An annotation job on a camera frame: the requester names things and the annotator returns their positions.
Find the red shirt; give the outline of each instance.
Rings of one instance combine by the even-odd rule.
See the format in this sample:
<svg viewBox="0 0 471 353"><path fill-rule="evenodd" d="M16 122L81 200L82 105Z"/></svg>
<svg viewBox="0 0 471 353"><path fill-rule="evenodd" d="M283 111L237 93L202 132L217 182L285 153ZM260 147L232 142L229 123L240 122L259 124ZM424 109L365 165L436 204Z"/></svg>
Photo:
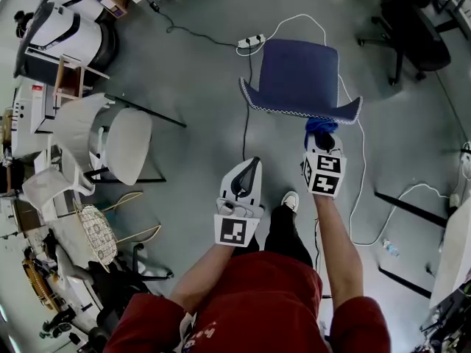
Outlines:
<svg viewBox="0 0 471 353"><path fill-rule="evenodd" d="M272 252L234 257L199 308L182 352L328 353L317 325L322 281L308 265ZM179 305L152 294L135 295L105 353L168 352L180 342ZM335 353L390 352L383 314L358 297L334 313Z"/></svg>

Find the gray floor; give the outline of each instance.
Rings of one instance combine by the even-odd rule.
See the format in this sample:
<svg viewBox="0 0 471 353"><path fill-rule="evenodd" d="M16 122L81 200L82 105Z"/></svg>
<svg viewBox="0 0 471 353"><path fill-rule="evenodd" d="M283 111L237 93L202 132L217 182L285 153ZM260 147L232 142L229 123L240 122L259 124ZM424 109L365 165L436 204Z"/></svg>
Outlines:
<svg viewBox="0 0 471 353"><path fill-rule="evenodd" d="M389 206L373 196L374 188L396 196L407 185L426 181L443 193L456 183L457 154L452 149L463 138L443 90L430 74L417 84L405 76L402 85L390 87L392 50L360 48L355 35L378 33L369 17L379 0L165 0L163 10L178 23L220 40L236 43L250 35L270 35L277 24L298 13L312 15L327 30L327 44L341 56L340 72L351 96L362 95L360 115L366 132L367 171L364 192L353 219L353 239L370 242L383 225ZM213 214L222 177L242 161L242 135L246 107L238 78L248 77L247 58L232 49L176 31L165 33L166 22L141 4L117 23L121 51L112 64L107 92L182 119L181 129L158 119L149 157L168 182L135 186L145 196L119 208L119 234L136 232L160 221L163 228L146 244L150 260L169 265L175 279L160 283L167 293L178 278L213 242ZM322 33L308 19L283 25L277 38L321 43ZM458 31L447 40L465 46ZM254 84L261 55L253 57ZM413 74L406 63L406 70ZM341 100L347 97L341 93ZM286 190L300 193L297 226L309 252L315 255L312 197L300 176L305 119L252 110L247 133L247 156L263 163L263 204L267 213L256 236L263 243L269 228L269 211ZM363 160L358 125L340 126L339 136L348 158L347 176L336 204L347 225L360 186ZM101 186L100 197L115 201L130 188ZM427 189L406 197L420 207L445 215L444 199ZM400 257L385 253L380 244L360 248L365 292L380 303L389 325L394 352L409 352L420 341L418 327L428 314L428 301L380 275L377 266L431 289L433 277L425 264L438 266L440 228L397 212L384 235L400 250ZM325 266L321 275L329 294ZM323 301L321 319L330 326L332 307Z"/></svg>

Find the extension cord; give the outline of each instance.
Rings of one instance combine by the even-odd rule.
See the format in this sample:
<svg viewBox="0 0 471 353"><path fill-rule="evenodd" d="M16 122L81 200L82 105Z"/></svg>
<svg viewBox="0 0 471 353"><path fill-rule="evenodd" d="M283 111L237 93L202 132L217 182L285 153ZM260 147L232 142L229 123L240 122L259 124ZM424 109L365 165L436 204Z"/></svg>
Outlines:
<svg viewBox="0 0 471 353"><path fill-rule="evenodd" d="M265 35L259 34L255 37L240 39L238 47L240 49L248 49L249 47L257 46L258 44L265 42L265 40Z"/></svg>

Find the blue cloth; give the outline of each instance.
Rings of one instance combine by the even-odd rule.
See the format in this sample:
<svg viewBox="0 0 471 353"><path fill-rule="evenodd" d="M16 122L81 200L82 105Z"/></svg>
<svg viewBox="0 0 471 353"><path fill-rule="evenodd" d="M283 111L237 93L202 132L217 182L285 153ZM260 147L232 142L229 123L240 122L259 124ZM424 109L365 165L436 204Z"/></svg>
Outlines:
<svg viewBox="0 0 471 353"><path fill-rule="evenodd" d="M334 133L339 128L335 121L326 121L325 119L309 118L306 122L306 135L304 137L304 147L308 150L308 136L315 131Z"/></svg>
<svg viewBox="0 0 471 353"><path fill-rule="evenodd" d="M339 54L331 47L300 40L268 40L258 90L240 79L252 108L277 113L325 118L352 124L362 99L338 107Z"/></svg>

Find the plastic bottle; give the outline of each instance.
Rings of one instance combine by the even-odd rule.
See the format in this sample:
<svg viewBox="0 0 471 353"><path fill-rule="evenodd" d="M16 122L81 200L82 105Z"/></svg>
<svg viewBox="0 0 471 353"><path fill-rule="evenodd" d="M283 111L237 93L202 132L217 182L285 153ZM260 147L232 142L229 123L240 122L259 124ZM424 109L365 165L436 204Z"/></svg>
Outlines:
<svg viewBox="0 0 471 353"><path fill-rule="evenodd" d="M389 242L387 239L383 240L383 247L386 249L386 251L394 257L399 256L399 251L394 247L394 245Z"/></svg>

